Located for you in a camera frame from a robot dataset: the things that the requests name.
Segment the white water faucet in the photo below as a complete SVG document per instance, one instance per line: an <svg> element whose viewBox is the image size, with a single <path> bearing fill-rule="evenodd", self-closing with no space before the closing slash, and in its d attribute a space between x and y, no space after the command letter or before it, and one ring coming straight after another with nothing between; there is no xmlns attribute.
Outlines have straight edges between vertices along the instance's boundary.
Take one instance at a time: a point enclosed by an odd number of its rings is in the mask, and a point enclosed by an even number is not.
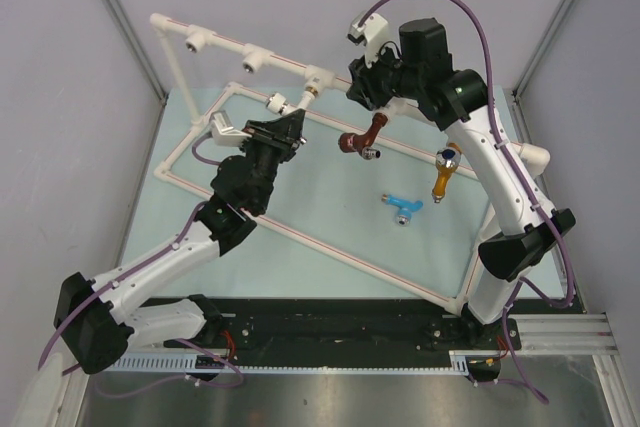
<svg viewBox="0 0 640 427"><path fill-rule="evenodd" d="M316 100L317 97L318 97L318 93L315 90L313 90L312 88L307 88L303 91L299 102L297 104L293 104L289 102L283 94L276 92L276 93L273 93L267 99L265 106L269 112L273 114L277 114L279 118L281 118L282 116L287 115L296 109L303 109L306 111L311 106L311 104ZM293 139L289 139L289 138L285 138L277 135L272 130L273 121L275 120L269 121L267 123L266 129L267 129L267 132L272 134L276 139L289 143L294 149L306 143L306 140L304 139L303 136L299 140L293 140Z"/></svg>

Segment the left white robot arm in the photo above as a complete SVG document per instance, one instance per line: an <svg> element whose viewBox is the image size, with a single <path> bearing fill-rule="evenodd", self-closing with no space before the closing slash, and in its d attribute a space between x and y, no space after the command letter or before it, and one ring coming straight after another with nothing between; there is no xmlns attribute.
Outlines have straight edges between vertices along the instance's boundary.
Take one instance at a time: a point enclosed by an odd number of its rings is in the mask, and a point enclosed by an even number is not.
<svg viewBox="0 0 640 427"><path fill-rule="evenodd" d="M196 205L182 230L142 259L91 279L76 272L60 288L52 350L63 340L77 368L92 375L114 365L128 350L169 340L214 344L221 334L215 306L201 295L164 306L150 297L192 269L240 245L267 211L278 168L304 144L305 112L249 121L240 152L218 165L212 196Z"/></svg>

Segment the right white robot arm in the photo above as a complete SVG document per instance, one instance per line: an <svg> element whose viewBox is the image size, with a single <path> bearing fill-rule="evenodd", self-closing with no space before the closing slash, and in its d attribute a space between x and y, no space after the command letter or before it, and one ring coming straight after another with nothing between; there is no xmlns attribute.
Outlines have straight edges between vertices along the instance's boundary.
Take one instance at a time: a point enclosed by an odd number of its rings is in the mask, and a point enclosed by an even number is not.
<svg viewBox="0 0 640 427"><path fill-rule="evenodd" d="M575 217L538 190L481 76L454 68L443 25L433 18L406 22L399 47L391 49L388 22L371 14L354 20L347 37L365 48L349 65L347 98L370 111L394 99L416 102L421 116L461 148L494 208L499 230L478 246L483 269L465 303L473 316L461 323L463 340L484 348L497 336L495 320L517 281L574 227Z"/></svg>

